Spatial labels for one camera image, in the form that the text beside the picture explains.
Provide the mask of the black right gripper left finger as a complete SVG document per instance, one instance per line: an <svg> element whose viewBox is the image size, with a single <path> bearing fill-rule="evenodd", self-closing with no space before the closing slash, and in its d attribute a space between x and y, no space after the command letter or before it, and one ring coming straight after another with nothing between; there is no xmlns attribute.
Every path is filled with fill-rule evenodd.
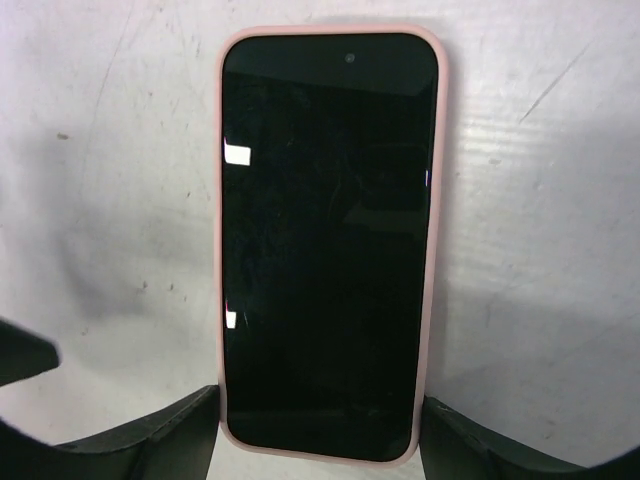
<svg viewBox="0 0 640 480"><path fill-rule="evenodd" d="M205 479L219 419L219 388L206 386L145 417L58 445L2 423L1 477Z"/></svg>

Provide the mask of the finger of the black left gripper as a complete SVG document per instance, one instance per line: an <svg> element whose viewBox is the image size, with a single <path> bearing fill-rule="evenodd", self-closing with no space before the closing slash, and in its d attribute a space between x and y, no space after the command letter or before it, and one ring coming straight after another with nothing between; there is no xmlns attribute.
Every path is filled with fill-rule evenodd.
<svg viewBox="0 0 640 480"><path fill-rule="evenodd" d="M49 340L6 319L0 327L0 384L35 377L60 366L56 346Z"/></svg>

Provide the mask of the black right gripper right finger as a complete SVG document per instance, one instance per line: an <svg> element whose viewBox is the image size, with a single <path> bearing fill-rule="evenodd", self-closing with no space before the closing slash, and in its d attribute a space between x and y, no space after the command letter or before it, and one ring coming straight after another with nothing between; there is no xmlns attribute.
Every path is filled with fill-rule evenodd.
<svg viewBox="0 0 640 480"><path fill-rule="evenodd" d="M637 448L582 467L481 426L433 397L424 399L420 457L427 480L622 480L639 477Z"/></svg>

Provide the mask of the phone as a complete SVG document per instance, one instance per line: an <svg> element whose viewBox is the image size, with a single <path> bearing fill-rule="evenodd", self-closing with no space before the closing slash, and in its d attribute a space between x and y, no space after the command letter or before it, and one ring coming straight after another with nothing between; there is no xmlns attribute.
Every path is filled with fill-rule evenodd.
<svg viewBox="0 0 640 480"><path fill-rule="evenodd" d="M221 425L367 466L416 449L449 65L417 25L240 31L217 67Z"/></svg>

